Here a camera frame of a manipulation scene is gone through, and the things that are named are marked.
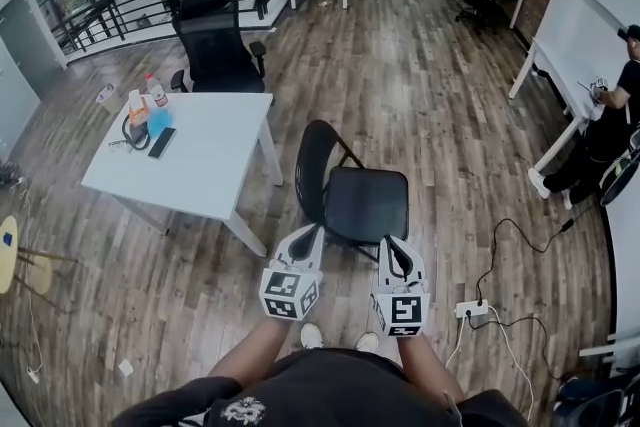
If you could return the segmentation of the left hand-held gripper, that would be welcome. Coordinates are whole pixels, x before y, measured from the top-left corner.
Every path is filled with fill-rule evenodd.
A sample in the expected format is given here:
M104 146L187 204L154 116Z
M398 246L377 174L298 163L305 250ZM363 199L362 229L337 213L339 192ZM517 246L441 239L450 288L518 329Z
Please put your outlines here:
M309 224L283 238L274 258L264 269L259 298L269 317L302 321L317 302L323 273L303 272L281 261L304 261L319 266L325 242L325 228Z

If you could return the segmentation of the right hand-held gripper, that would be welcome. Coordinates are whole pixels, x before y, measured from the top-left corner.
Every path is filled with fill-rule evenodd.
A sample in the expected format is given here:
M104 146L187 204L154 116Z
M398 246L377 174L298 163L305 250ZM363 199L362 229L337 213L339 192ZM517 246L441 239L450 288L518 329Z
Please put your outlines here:
M380 241L378 283L373 287L371 301L382 333L387 336L414 337L426 325L429 281L425 279L422 256L407 242L389 236Z

